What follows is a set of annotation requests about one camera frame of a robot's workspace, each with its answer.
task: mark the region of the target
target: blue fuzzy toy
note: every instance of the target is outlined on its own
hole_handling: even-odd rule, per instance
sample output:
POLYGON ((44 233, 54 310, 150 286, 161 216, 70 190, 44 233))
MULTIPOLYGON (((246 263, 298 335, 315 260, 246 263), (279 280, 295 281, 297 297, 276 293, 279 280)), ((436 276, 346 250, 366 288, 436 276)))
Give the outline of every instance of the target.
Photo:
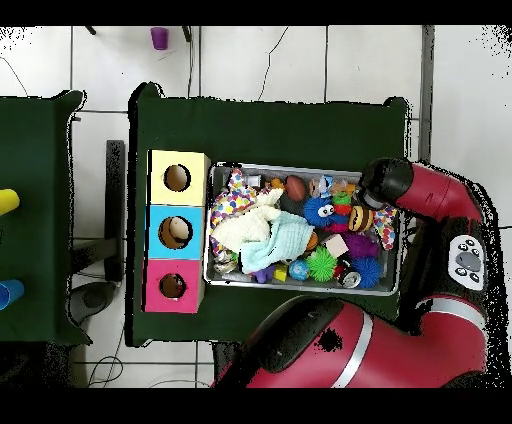
POLYGON ((379 282, 382 269, 377 259, 372 257, 357 258, 352 261, 351 266, 361 275, 358 288, 371 289, 379 282))
POLYGON ((311 197, 304 205, 304 218, 309 225, 327 227, 331 224, 346 224, 348 217, 334 213, 331 198, 311 197))

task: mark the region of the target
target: colorful cloth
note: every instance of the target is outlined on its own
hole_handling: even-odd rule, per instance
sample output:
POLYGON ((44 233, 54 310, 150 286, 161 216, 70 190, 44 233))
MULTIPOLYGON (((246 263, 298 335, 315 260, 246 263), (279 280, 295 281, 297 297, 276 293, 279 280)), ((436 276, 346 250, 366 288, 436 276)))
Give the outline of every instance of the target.
POLYGON ((393 220, 395 219, 397 209, 392 206, 375 212, 373 214, 373 227, 380 236, 382 247, 384 250, 393 248, 395 242, 395 230, 393 229, 393 220))

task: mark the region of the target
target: yellow box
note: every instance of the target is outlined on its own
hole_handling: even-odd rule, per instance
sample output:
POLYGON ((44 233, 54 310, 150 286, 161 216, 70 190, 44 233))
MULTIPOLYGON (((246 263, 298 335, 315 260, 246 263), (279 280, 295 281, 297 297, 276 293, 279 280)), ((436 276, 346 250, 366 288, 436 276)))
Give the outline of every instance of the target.
POLYGON ((288 266, 284 264, 277 264, 276 270, 274 271, 274 278, 279 281, 286 281, 286 276, 288 275, 288 266))
POLYGON ((209 167, 204 153, 148 151, 151 204, 204 206, 209 167))

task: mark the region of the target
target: blue box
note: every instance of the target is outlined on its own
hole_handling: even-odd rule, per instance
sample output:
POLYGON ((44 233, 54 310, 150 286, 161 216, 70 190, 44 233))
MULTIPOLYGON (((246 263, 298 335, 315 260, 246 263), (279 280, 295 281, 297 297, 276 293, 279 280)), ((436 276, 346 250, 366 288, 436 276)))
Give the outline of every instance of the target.
POLYGON ((149 208, 149 259, 199 260, 202 257, 204 246, 204 208, 160 205, 152 205, 149 208), (181 217, 192 226, 192 238, 181 249, 170 249, 164 246, 158 237, 160 224, 170 217, 181 217))

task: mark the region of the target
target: purple cup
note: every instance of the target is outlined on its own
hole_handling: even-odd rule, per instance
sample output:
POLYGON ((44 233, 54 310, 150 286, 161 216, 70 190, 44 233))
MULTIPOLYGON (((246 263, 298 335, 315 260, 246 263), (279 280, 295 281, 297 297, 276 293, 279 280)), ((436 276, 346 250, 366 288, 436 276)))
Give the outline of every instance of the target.
POLYGON ((151 28, 151 39, 155 50, 167 50, 169 30, 162 27, 153 27, 151 28))

